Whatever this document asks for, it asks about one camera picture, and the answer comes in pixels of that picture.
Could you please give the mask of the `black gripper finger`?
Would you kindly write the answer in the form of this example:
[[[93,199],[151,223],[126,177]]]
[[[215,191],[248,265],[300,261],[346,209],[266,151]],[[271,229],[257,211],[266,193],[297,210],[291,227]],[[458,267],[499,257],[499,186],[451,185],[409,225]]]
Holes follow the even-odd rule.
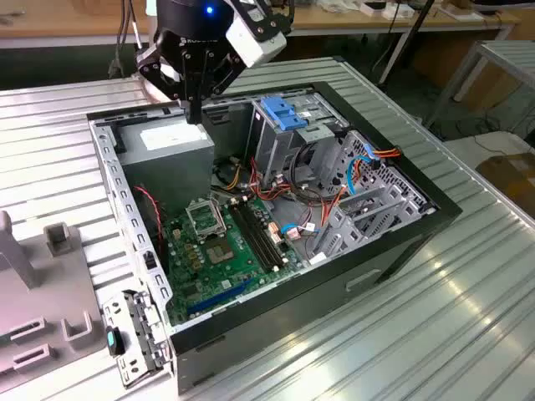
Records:
[[[165,74],[162,69],[161,53],[155,44],[136,52],[135,65],[142,78],[184,109],[188,124],[195,123],[195,101],[189,99],[183,80]]]
[[[192,100],[192,123],[201,123],[201,109],[205,100],[222,94],[245,69],[246,65],[236,52],[206,52],[201,72],[196,77]]]

